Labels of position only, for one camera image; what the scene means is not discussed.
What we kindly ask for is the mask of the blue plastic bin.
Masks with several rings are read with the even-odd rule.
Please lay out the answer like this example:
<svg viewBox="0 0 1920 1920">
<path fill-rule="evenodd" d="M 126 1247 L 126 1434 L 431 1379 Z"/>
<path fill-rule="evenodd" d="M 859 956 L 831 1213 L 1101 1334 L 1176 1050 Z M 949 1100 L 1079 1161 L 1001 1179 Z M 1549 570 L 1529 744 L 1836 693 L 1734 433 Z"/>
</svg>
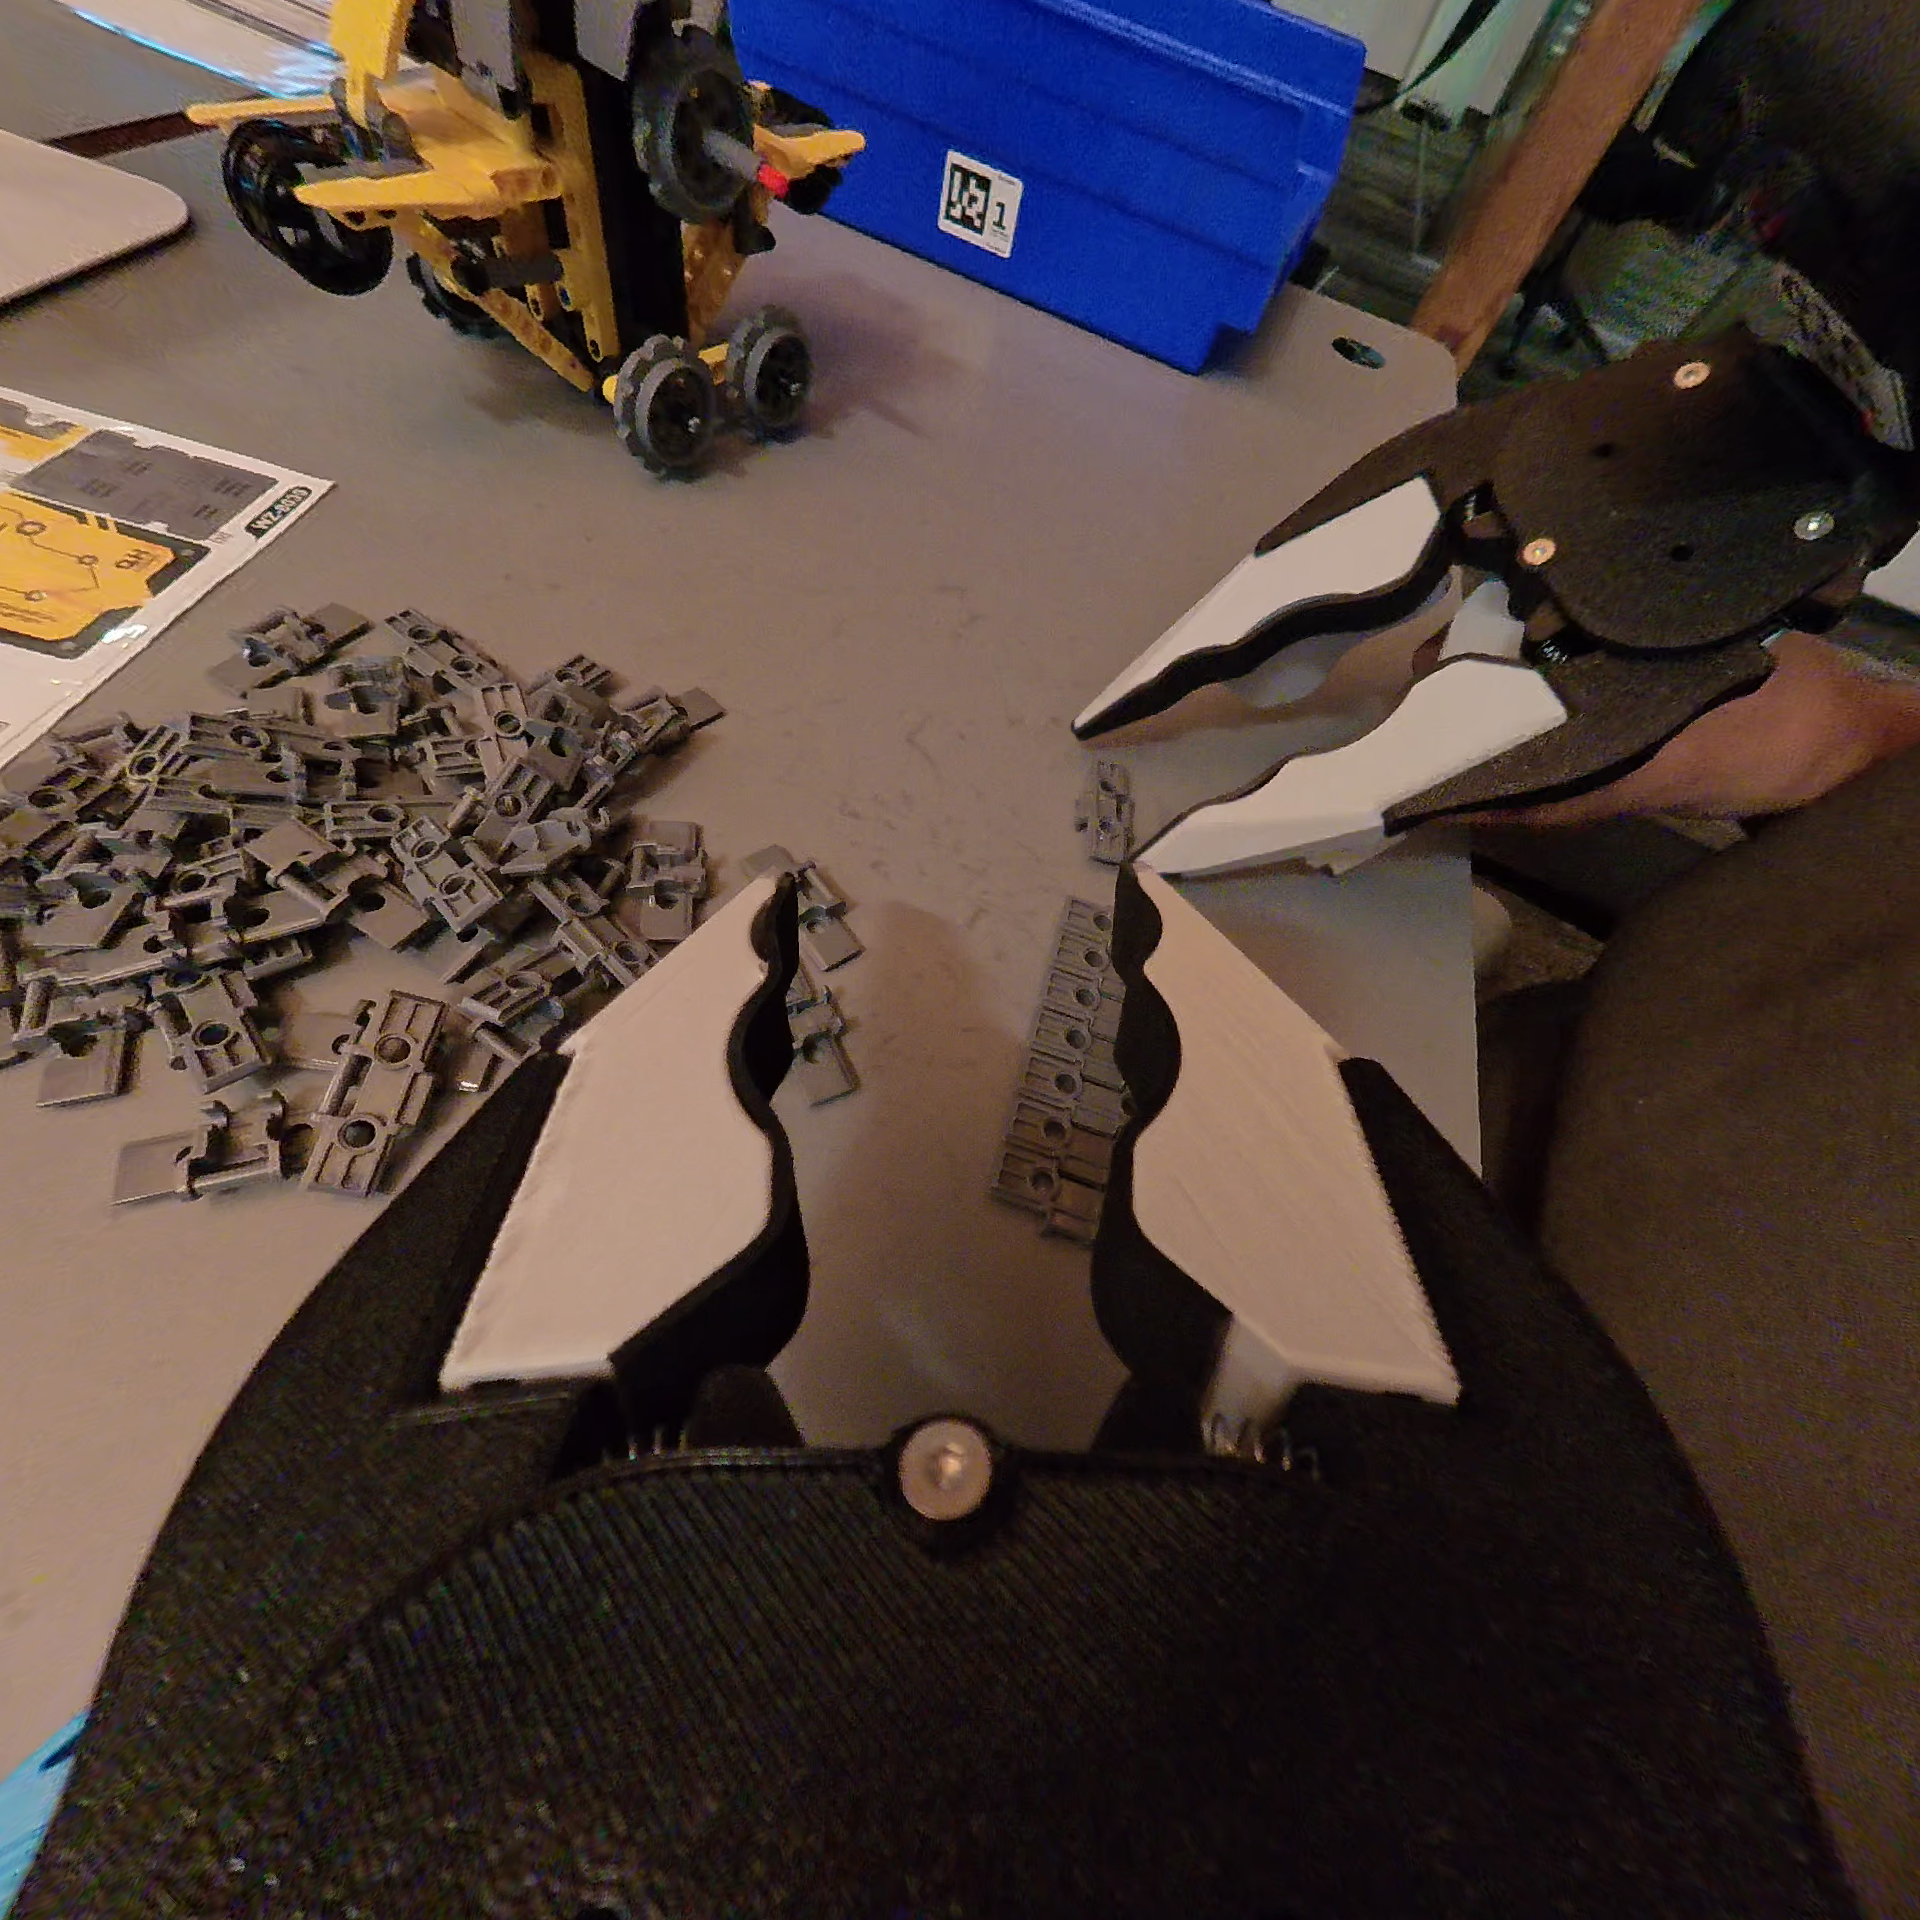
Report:
<svg viewBox="0 0 1920 1920">
<path fill-rule="evenodd" d="M 1363 44 L 1271 4 L 733 4 L 866 136 L 829 216 L 1196 373 L 1320 221 Z"/>
</svg>

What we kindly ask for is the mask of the yellow grey sticker sheet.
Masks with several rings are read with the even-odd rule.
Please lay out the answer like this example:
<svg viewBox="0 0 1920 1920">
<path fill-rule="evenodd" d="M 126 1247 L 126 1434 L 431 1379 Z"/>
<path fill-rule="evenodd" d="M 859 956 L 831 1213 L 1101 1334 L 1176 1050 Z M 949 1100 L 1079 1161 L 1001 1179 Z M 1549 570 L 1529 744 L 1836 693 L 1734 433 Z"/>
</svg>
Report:
<svg viewBox="0 0 1920 1920">
<path fill-rule="evenodd" d="M 4 389 L 1 760 L 326 493 L 326 477 Z"/>
</svg>

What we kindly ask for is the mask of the person's right hand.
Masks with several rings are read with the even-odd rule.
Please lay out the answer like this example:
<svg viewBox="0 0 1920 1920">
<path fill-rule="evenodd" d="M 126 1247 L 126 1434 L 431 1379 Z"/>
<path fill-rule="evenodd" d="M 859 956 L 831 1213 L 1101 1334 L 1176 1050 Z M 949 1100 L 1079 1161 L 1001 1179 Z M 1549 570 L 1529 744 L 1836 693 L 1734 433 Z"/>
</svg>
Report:
<svg viewBox="0 0 1920 1920">
<path fill-rule="evenodd" d="M 1767 681 L 1696 719 L 1630 774 L 1490 823 L 1580 829 L 1619 817 L 1734 823 L 1793 813 L 1917 744 L 1917 676 L 1789 633 Z"/>
</svg>

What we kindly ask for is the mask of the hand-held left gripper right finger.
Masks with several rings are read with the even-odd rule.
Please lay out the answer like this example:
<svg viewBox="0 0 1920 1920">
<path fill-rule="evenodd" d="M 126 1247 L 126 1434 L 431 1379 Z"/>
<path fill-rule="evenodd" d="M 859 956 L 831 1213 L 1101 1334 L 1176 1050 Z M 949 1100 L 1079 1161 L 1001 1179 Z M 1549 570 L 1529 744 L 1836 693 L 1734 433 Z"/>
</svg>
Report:
<svg viewBox="0 0 1920 1920">
<path fill-rule="evenodd" d="M 1090 1253 L 1124 1384 L 1096 1451 L 1283 1451 L 1301 1390 L 1454 1410 L 1460 1384 L 1339 1043 L 1161 877 L 1124 870 L 1120 1130 Z"/>
</svg>

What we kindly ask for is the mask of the assembled grey track strip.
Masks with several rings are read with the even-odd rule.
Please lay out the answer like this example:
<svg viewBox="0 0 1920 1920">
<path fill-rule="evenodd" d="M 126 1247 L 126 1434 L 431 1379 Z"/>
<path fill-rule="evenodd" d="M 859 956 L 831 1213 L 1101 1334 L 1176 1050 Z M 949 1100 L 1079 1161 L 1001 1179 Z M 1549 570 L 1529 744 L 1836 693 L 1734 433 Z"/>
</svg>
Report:
<svg viewBox="0 0 1920 1920">
<path fill-rule="evenodd" d="M 994 1200 L 1090 1243 L 1113 1147 L 1134 1113 L 1117 1069 L 1123 980 L 1111 910 L 1069 901 L 994 1171 Z"/>
</svg>

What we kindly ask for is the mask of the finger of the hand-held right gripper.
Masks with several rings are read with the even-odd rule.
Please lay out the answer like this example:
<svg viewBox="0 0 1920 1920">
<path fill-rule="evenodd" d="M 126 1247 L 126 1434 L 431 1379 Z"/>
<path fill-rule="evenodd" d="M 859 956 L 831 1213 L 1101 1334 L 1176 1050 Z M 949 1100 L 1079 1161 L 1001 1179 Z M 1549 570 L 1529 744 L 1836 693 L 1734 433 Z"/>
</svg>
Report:
<svg viewBox="0 0 1920 1920">
<path fill-rule="evenodd" d="M 1094 740 L 1161 716 L 1306 640 L 1393 627 L 1446 573 L 1443 506 L 1427 477 L 1409 477 L 1239 560 L 1073 719 L 1070 736 Z"/>
<path fill-rule="evenodd" d="M 1564 724 L 1544 677 L 1520 660 L 1521 621 L 1503 583 L 1454 616 L 1434 673 L 1347 747 L 1287 759 L 1267 781 L 1206 803 L 1137 857 L 1161 877 L 1207 877 L 1286 860 L 1346 873 L 1389 840 L 1384 810 Z"/>
</svg>

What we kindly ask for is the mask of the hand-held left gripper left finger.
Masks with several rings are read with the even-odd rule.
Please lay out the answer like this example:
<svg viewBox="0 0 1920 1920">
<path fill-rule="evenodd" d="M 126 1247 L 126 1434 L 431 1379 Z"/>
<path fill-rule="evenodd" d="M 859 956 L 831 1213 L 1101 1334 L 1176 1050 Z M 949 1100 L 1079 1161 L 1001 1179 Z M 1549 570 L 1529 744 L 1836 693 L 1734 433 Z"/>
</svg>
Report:
<svg viewBox="0 0 1920 1920">
<path fill-rule="evenodd" d="M 793 1207 L 797 886 L 749 881 L 561 1046 L 559 1091 L 447 1344 L 443 1391 L 609 1379 Z"/>
</svg>

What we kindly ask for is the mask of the light blue plastic tool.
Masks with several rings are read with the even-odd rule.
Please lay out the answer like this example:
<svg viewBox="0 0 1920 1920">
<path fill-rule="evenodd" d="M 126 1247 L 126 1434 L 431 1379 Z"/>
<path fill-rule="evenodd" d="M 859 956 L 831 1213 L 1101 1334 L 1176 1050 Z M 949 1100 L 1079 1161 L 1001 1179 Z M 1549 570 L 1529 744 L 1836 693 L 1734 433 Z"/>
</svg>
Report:
<svg viewBox="0 0 1920 1920">
<path fill-rule="evenodd" d="M 64 1791 L 74 1750 L 84 1723 L 87 1713 L 71 1719 L 1 1780 L 1 1914 L 11 1913 L 11 1903 L 34 1867 Z"/>
</svg>

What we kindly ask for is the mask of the pile of grey track links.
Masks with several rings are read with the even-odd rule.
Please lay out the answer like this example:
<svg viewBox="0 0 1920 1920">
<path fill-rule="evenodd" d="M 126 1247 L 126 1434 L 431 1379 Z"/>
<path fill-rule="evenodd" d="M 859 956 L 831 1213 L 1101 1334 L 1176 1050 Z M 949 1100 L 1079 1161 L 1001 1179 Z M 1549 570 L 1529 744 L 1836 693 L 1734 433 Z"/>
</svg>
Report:
<svg viewBox="0 0 1920 1920">
<path fill-rule="evenodd" d="M 370 1199 L 446 1090 L 481 1097 L 696 929 L 696 823 L 649 769 L 721 719 L 534 681 L 420 613 L 326 606 L 234 637 L 224 710 L 56 736 L 1 774 L 1 1063 L 39 1110 L 196 1107 L 120 1147 L 111 1204 L 293 1180 Z"/>
</svg>

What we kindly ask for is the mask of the wooden post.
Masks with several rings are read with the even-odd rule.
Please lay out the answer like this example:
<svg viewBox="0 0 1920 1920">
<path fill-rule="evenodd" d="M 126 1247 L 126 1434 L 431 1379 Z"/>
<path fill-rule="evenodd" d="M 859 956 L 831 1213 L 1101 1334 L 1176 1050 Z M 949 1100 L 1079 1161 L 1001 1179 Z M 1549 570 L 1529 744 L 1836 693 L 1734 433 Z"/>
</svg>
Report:
<svg viewBox="0 0 1920 1920">
<path fill-rule="evenodd" d="M 1516 139 L 1481 170 L 1410 330 L 1456 374 L 1500 323 L 1696 4 L 1597 4 Z"/>
</svg>

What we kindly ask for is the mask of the white desk lamp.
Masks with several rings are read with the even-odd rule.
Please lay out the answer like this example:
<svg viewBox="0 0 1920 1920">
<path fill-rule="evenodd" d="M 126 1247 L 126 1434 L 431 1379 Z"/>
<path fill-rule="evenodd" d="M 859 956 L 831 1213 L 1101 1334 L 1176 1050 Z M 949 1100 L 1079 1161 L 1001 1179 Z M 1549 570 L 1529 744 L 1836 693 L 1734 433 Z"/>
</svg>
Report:
<svg viewBox="0 0 1920 1920">
<path fill-rule="evenodd" d="M 169 244 L 187 223 L 169 187 L 1 133 L 1 307 Z"/>
</svg>

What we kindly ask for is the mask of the yellow black toy brick vehicle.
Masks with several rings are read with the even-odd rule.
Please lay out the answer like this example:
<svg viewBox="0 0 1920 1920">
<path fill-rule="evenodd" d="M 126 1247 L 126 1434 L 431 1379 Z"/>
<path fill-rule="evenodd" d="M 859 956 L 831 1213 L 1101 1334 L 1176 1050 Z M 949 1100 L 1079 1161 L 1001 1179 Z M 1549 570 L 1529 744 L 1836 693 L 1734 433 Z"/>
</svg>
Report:
<svg viewBox="0 0 1920 1920">
<path fill-rule="evenodd" d="M 859 133 L 749 84 L 689 4 L 334 4 L 329 44 L 326 94 L 186 109 L 224 133 L 256 247 L 361 297 L 403 244 L 429 313 L 609 400 L 656 474 L 694 473 L 721 427 L 791 437 L 799 323 L 713 323 L 774 247 L 769 206 L 821 211 Z"/>
</svg>

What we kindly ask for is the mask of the white printed paper sheet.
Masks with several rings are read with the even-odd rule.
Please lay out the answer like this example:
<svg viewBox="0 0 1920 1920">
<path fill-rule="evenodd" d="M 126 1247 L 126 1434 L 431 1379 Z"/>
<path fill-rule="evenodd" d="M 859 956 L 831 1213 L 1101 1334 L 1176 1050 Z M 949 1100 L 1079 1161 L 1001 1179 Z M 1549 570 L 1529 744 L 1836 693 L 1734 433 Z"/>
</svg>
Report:
<svg viewBox="0 0 1920 1920">
<path fill-rule="evenodd" d="M 64 4 L 90 26 L 253 94 L 326 93 L 340 74 L 329 4 Z"/>
</svg>

